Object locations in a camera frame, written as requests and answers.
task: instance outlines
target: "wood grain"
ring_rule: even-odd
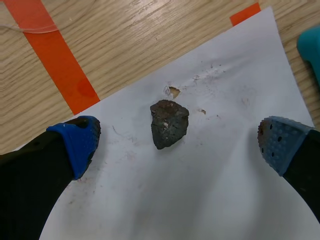
[[[255,1],[96,0],[61,33],[100,99],[141,79],[232,27],[229,17]],[[320,24],[320,1],[259,1],[272,6],[279,34],[314,124],[320,128],[320,91],[297,51],[298,36]],[[63,6],[55,9],[55,19]],[[47,126],[72,117],[24,35],[0,28],[0,154]]]

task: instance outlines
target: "orange stripe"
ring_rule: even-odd
[[[25,32],[24,35],[73,114],[98,103],[97,93],[41,0],[4,0],[4,3],[21,29],[52,31],[41,34]]]
[[[239,23],[243,22],[244,20],[252,17],[253,15],[259,13],[261,11],[259,3],[255,3],[246,9],[232,15],[230,17],[231,23],[233,26],[238,25]]]

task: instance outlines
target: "textured rubber pad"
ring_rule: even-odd
[[[265,161],[282,176],[312,127],[279,116],[262,120],[258,142]]]
[[[100,139],[100,122],[93,116],[79,116],[65,123],[50,126],[47,131],[62,135],[74,179],[81,178],[91,163]]]

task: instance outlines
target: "dark rock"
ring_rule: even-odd
[[[189,111],[174,101],[161,100],[150,107],[151,131],[157,149],[170,147],[187,134]]]

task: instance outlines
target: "teal object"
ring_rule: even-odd
[[[297,48],[302,59],[311,63],[320,86],[320,25],[302,33]]]

